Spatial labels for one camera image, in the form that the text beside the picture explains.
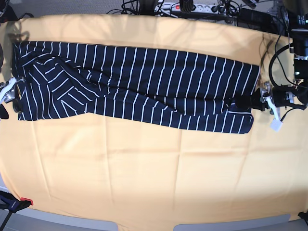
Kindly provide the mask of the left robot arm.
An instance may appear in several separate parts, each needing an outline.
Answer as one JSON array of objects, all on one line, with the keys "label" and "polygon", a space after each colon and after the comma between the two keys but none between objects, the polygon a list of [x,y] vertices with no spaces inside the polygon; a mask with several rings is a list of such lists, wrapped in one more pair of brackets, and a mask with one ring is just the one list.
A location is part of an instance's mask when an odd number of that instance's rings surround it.
[{"label": "left robot arm", "polygon": [[[276,19],[282,24],[279,36],[287,35],[288,44],[277,49],[269,63],[269,80],[273,85],[270,99],[274,107],[290,107],[305,110],[308,105],[308,2],[306,0],[283,0],[282,9]],[[285,70],[282,72],[290,85],[278,85],[272,75],[272,67],[279,55],[288,50],[294,55],[294,81],[290,81]]]}]

